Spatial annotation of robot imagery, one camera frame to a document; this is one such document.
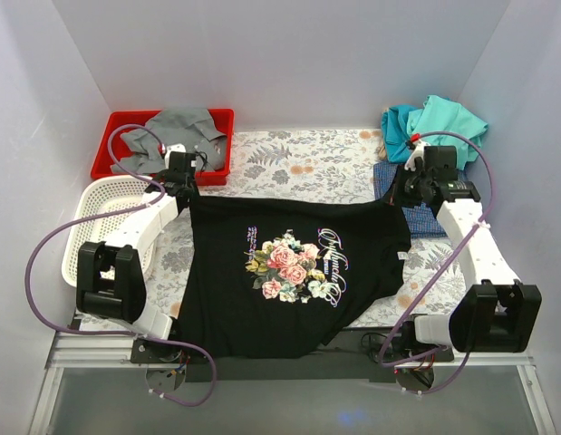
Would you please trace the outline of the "black floral print t-shirt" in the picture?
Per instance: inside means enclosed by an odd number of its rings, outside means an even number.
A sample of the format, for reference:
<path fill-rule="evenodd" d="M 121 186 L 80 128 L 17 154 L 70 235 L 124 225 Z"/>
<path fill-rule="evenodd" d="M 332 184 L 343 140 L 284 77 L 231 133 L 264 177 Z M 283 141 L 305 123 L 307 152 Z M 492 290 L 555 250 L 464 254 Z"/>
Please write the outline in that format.
<path fill-rule="evenodd" d="M 400 208 L 205 196 L 181 337 L 213 357 L 298 358 L 396 295 L 411 235 Z"/>

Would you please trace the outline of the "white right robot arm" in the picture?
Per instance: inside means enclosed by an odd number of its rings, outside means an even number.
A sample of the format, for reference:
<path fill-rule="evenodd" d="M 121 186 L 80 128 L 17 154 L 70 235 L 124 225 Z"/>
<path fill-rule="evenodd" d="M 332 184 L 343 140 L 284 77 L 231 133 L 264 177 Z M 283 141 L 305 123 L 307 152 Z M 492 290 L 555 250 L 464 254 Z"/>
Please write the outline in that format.
<path fill-rule="evenodd" d="M 449 237 L 467 292 L 449 315 L 418 314 L 405 322 L 401 352 L 420 360 L 434 345 L 462 353 L 522 353 L 532 334 L 542 296 L 522 283 L 498 249 L 480 195 L 459 179 L 457 151 L 451 146 L 413 142 L 407 162 L 397 169 L 392 204 L 426 205 Z"/>

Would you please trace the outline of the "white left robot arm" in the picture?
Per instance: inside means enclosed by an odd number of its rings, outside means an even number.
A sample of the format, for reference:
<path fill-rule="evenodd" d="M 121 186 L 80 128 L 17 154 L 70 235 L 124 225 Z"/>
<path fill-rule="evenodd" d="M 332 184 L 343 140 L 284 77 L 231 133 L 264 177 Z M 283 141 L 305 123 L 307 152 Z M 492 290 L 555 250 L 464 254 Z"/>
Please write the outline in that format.
<path fill-rule="evenodd" d="M 78 310 L 153 337 L 151 350 L 165 363 L 181 356 L 183 342 L 172 333 L 172 318 L 148 301 L 141 260 L 198 195 L 196 158 L 180 144 L 169 147 L 166 169 L 146 188 L 143 209 L 127 216 L 105 240 L 82 244 L 77 256 Z"/>

